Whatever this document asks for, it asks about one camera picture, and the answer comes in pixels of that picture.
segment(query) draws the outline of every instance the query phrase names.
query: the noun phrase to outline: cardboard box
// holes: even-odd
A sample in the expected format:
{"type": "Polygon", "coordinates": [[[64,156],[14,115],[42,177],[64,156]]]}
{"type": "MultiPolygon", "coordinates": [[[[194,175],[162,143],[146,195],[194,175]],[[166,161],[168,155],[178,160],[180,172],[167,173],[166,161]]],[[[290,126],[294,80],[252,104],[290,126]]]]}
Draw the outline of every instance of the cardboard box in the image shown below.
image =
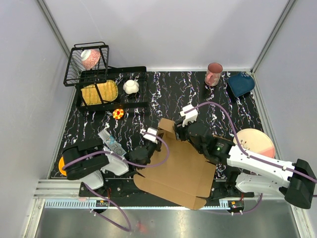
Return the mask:
{"type": "MultiPolygon", "coordinates": [[[[206,204],[215,173],[215,165],[209,163],[203,155],[187,141],[176,140],[174,122],[161,119],[159,134],[164,132],[163,140],[168,144],[170,154],[167,161],[157,167],[137,170],[135,185],[145,192],[189,209],[197,210],[206,204]]],[[[166,157],[166,148],[154,152],[151,165],[166,157]]]]}

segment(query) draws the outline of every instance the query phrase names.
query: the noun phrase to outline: pink mug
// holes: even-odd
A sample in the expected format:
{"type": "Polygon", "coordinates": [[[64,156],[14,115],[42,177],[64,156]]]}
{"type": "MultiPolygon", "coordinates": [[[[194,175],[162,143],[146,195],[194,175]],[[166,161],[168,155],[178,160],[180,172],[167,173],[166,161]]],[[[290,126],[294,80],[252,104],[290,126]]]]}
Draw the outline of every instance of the pink mug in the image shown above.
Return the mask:
{"type": "Polygon", "coordinates": [[[220,80],[222,66],[218,63],[210,63],[205,77],[205,83],[209,86],[216,86],[220,80]]]}

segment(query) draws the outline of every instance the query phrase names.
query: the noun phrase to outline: pink cup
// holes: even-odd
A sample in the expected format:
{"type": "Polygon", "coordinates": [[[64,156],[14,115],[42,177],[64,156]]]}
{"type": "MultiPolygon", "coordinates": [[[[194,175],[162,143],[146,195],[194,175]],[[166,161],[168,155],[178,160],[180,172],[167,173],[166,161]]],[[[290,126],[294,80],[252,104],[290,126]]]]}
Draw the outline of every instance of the pink cup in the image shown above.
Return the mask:
{"type": "Polygon", "coordinates": [[[218,63],[210,63],[205,77],[205,83],[209,86],[216,86],[219,83],[222,66],[218,63]]]}
{"type": "Polygon", "coordinates": [[[100,52],[93,49],[84,50],[80,55],[86,70],[92,69],[99,62],[100,56],[100,52]]]}

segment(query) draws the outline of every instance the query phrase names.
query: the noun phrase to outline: ruler strip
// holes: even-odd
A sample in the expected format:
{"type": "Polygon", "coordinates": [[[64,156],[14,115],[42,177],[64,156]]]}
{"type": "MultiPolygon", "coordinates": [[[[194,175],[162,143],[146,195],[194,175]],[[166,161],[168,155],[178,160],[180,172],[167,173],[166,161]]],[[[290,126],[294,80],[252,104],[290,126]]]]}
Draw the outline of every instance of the ruler strip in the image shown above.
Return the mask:
{"type": "MultiPolygon", "coordinates": [[[[117,209],[116,207],[108,207],[105,202],[104,206],[98,206],[99,200],[88,199],[87,201],[78,201],[77,199],[47,199],[45,201],[45,208],[64,208],[64,209],[117,209]]],[[[185,207],[120,207],[122,210],[190,210],[185,207]]],[[[205,206],[200,210],[228,210],[228,201],[222,201],[220,206],[205,206]]]]}

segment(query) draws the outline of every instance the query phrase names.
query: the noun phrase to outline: pink ceramic item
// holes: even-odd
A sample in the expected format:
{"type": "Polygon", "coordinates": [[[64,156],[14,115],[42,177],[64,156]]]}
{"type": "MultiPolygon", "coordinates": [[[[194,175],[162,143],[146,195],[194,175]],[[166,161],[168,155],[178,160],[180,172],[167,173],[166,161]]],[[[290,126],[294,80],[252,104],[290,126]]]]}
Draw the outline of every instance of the pink ceramic item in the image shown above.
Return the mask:
{"type": "Polygon", "coordinates": [[[274,144],[262,131],[248,128],[239,131],[237,136],[243,148],[270,158],[275,157],[274,144]]]}
{"type": "Polygon", "coordinates": [[[209,86],[216,86],[222,74],[222,66],[218,63],[210,63],[205,77],[205,83],[209,86]]]}
{"type": "Polygon", "coordinates": [[[81,55],[81,61],[86,70],[92,69],[100,59],[100,52],[96,50],[84,50],[81,55]]]}

